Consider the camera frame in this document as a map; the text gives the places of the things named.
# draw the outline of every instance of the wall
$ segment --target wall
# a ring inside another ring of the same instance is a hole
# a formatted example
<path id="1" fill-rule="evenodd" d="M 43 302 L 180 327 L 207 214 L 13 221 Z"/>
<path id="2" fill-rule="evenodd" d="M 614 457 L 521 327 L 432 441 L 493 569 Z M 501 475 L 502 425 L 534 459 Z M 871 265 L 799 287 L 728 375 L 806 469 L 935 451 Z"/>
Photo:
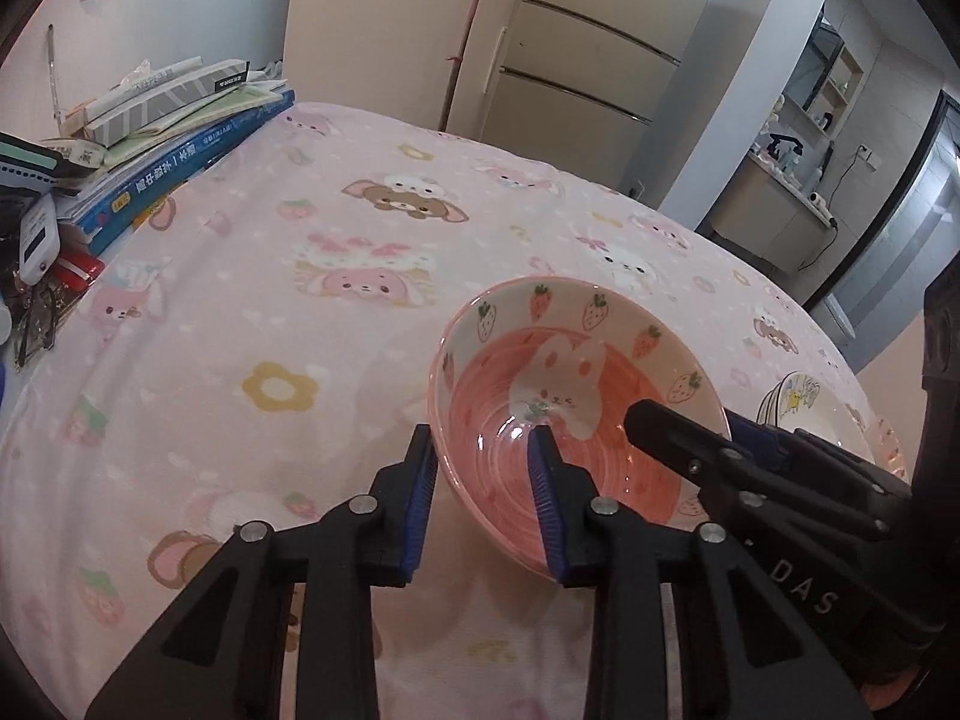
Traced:
<path id="1" fill-rule="evenodd" d="M 436 127 L 471 0 L 291 0 L 285 74 L 325 100 Z M 487 75 L 517 0 L 482 0 L 449 129 L 479 134 Z"/>
<path id="2" fill-rule="evenodd" d="M 850 117 L 857 101 L 860 99 L 860 95 L 863 93 L 865 81 L 870 76 L 870 70 L 877 61 L 877 55 L 880 53 L 880 47 L 883 44 L 883 33 L 880 31 L 880 27 L 871 18 L 867 8 L 860 0 L 826 0 L 824 2 L 824 15 L 840 33 L 847 49 L 860 66 L 863 71 L 863 80 L 854 90 L 851 104 L 847 106 L 846 112 L 834 122 L 829 137 L 819 134 L 813 122 L 805 116 L 800 106 L 795 105 L 791 100 L 787 100 L 784 109 L 779 114 L 779 122 L 774 125 L 773 131 L 784 135 L 792 135 L 803 143 L 803 160 L 800 161 L 800 165 L 797 166 L 795 171 L 797 177 L 802 181 L 805 181 L 810 173 L 823 162 L 830 139 L 839 136 L 843 130 L 844 124 L 846 124 L 848 117 Z"/>
<path id="3" fill-rule="evenodd" d="M 877 215 L 920 143 L 943 82 L 938 69 L 895 43 L 883 43 L 837 136 L 832 162 L 818 190 L 828 199 L 835 190 L 830 210 L 838 223 L 836 242 L 810 268 L 779 279 L 792 298 L 807 300 Z M 879 170 L 862 160 L 854 162 L 861 143 L 883 160 Z M 838 187 L 848 167 L 851 170 Z"/>
<path id="4" fill-rule="evenodd" d="M 923 315 L 916 317 L 894 343 L 856 376 L 874 413 L 893 427 L 913 474 L 923 434 L 926 392 L 920 387 L 923 370 Z"/>
<path id="5" fill-rule="evenodd" d="M 144 59 L 162 67 L 200 55 L 208 63 L 280 59 L 289 0 L 44 0 L 0 68 L 0 128 L 56 135 L 46 29 L 56 30 L 61 108 L 107 92 Z"/>
<path id="6" fill-rule="evenodd" d="M 824 0 L 709 0 L 620 185 L 695 228 L 750 148 Z"/>

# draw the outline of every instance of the metal screw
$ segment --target metal screw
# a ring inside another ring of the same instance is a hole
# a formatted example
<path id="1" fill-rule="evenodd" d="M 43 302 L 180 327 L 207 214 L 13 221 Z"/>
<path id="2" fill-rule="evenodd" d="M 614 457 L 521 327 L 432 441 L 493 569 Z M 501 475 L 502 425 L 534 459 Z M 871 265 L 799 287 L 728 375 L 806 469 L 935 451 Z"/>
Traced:
<path id="1" fill-rule="evenodd" d="M 354 514 L 372 514 L 376 511 L 376 498 L 373 495 L 357 495 L 350 498 L 350 510 Z"/>
<path id="2" fill-rule="evenodd" d="M 596 498 L 590 501 L 590 508 L 593 509 L 594 514 L 603 514 L 604 517 L 609 517 L 611 514 L 616 514 L 620 511 L 620 504 L 616 498 L 597 495 Z"/>
<path id="3" fill-rule="evenodd" d="M 748 493 L 747 490 L 743 490 L 743 492 L 740 494 L 740 499 L 747 506 L 752 506 L 754 509 L 759 509 L 761 506 L 763 506 L 763 498 L 756 493 Z"/>
<path id="4" fill-rule="evenodd" d="M 719 544 L 727 538 L 727 531 L 715 522 L 707 522 L 700 526 L 700 538 L 709 544 Z"/>
<path id="5" fill-rule="evenodd" d="M 256 541 L 263 541 L 269 530 L 266 522 L 254 519 L 253 522 L 248 522 L 240 529 L 240 538 L 248 544 L 253 544 Z"/>

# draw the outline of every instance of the tablecloth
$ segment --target tablecloth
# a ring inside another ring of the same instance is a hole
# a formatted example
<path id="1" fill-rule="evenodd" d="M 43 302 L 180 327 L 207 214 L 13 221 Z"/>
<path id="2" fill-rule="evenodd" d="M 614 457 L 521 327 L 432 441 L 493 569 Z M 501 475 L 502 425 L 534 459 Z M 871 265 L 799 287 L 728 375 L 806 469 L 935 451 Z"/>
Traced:
<path id="1" fill-rule="evenodd" d="M 630 296 L 738 413 L 806 370 L 872 420 L 793 300 L 662 215 L 491 146 L 299 104 L 136 231 L 17 405 L 0 620 L 42 688 L 81 717 L 234 524 L 292 527 L 365 491 L 424 420 L 445 322 L 529 274 Z M 501 555 L 443 482 L 414 584 L 374 591 L 373 615 L 385 718 L 582 716 L 592 594 Z"/>

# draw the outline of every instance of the ceiling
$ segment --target ceiling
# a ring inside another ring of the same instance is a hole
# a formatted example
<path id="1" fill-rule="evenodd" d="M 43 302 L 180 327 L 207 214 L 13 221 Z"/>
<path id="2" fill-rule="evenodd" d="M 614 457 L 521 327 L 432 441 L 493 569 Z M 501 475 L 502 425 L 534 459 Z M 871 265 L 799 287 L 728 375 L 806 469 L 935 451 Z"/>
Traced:
<path id="1" fill-rule="evenodd" d="M 947 46 L 916 0 L 860 1 L 888 39 L 914 52 L 947 76 L 960 74 Z"/>

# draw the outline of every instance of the white bowl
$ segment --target white bowl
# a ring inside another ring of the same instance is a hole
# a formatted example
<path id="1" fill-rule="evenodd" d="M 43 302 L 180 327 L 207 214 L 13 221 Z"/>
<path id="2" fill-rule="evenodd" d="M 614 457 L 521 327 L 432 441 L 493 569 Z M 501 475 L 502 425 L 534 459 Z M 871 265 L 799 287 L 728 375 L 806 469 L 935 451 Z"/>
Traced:
<path id="1" fill-rule="evenodd" d="M 864 460 L 874 461 L 870 445 L 843 401 L 810 374 L 791 373 L 779 384 L 772 400 L 776 427 L 791 433 L 800 428 Z"/>

